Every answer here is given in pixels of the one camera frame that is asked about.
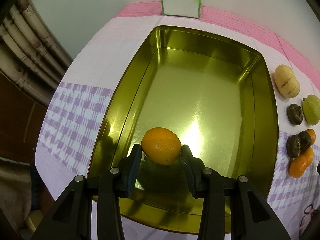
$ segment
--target orange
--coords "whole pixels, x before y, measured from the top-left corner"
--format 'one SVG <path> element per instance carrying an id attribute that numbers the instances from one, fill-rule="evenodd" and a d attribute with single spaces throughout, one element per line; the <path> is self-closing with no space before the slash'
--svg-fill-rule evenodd
<path id="1" fill-rule="evenodd" d="M 181 142 L 170 130 L 155 127 L 146 132 L 141 147 L 145 155 L 154 162 L 169 165 L 180 155 Z"/>
<path id="2" fill-rule="evenodd" d="M 305 152 L 303 152 L 301 154 L 304 155 L 305 157 L 307 157 L 307 159 L 308 159 L 307 164 L 309 167 L 313 161 L 313 149 L 311 147 L 309 147 L 308 150 L 306 150 Z"/>
<path id="3" fill-rule="evenodd" d="M 305 155 L 299 155 L 296 157 L 289 167 L 289 174 L 291 177 L 297 179 L 302 176 L 308 167 L 308 158 Z"/>
<path id="4" fill-rule="evenodd" d="M 306 132 L 311 136 L 311 145 L 313 145 L 316 141 L 316 132 L 313 129 L 307 129 Z"/>

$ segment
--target patterned curtain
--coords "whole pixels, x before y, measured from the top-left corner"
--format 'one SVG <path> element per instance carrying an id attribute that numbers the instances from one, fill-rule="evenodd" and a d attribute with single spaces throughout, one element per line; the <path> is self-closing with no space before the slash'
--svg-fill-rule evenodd
<path id="1" fill-rule="evenodd" d="M 17 0 L 0 25 L 0 72 L 48 106 L 71 57 L 50 35 L 30 0 Z"/>

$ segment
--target table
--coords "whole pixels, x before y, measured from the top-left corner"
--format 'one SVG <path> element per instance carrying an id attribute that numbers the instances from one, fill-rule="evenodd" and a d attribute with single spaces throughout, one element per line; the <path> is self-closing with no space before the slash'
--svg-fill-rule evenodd
<path id="1" fill-rule="evenodd" d="M 273 75 L 280 64 L 290 66 L 300 82 L 297 97 L 284 99 L 274 81 L 279 118 L 279 146 L 268 203 L 288 230 L 298 239 L 303 210 L 320 204 L 320 139 L 312 146 L 314 161 L 299 179 L 288 174 L 287 138 L 310 128 L 305 121 L 292 126 L 286 107 L 309 94 L 320 97 L 320 75 L 311 64 L 278 35 L 236 15 L 201 7 L 200 19 L 161 15 L 160 2 L 135 3 L 111 19 L 79 53 L 56 90 L 48 107 L 36 148 L 36 167 L 52 197 L 57 199 L 74 176 L 87 175 L 92 150 L 112 94 L 136 51 L 159 25 L 194 28 L 216 33 L 259 51 Z M 320 135 L 320 125 L 312 126 Z M 96 239 L 96 203 L 92 209 L 92 239 Z M 152 229 L 123 218 L 127 239 L 196 239 Z"/>

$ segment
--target green pear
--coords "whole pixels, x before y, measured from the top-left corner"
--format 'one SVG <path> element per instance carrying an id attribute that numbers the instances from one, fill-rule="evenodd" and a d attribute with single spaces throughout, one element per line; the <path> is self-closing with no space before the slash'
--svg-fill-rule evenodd
<path id="1" fill-rule="evenodd" d="M 308 95 L 303 99 L 302 110 L 307 123 L 316 125 L 320 120 L 320 99 L 315 95 Z"/>

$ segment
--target metal screw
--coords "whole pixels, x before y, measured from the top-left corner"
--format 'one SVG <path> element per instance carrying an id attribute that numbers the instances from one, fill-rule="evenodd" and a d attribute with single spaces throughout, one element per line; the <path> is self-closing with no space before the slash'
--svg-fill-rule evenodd
<path id="1" fill-rule="evenodd" d="M 212 170 L 210 168 L 204 168 L 203 169 L 203 173 L 204 174 L 211 174 L 212 173 Z"/>
<path id="2" fill-rule="evenodd" d="M 239 181 L 241 182 L 247 182 L 248 181 L 248 178 L 246 176 L 240 176 L 239 177 Z"/>
<path id="3" fill-rule="evenodd" d="M 111 170 L 110 170 L 110 172 L 112 173 L 112 174 L 117 174 L 117 173 L 119 173 L 119 168 L 112 168 Z"/>
<path id="4" fill-rule="evenodd" d="M 75 176 L 75 181 L 76 182 L 80 182 L 81 180 L 83 180 L 83 176 L 82 175 Z"/>

